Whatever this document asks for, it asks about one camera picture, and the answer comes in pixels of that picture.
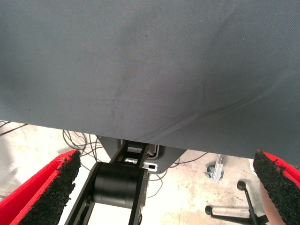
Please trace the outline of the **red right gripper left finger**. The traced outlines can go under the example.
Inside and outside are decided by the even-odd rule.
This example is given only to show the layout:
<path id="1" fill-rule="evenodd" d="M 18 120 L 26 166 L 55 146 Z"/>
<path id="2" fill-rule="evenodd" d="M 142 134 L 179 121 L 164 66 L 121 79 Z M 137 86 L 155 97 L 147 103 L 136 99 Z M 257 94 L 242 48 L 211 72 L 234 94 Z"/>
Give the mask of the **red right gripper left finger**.
<path id="1" fill-rule="evenodd" d="M 2 225 L 56 225 L 75 188 L 80 153 L 65 152 L 0 202 Z"/>

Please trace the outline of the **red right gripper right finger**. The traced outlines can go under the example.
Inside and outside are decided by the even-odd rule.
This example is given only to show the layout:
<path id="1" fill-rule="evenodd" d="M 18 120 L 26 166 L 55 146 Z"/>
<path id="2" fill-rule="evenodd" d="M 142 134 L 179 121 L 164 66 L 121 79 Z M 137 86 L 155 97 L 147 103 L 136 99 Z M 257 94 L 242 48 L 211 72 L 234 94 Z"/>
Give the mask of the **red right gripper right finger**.
<path id="1" fill-rule="evenodd" d="M 254 171 L 260 180 L 263 209 L 271 225 L 300 223 L 300 171 L 283 159 L 257 151 Z"/>

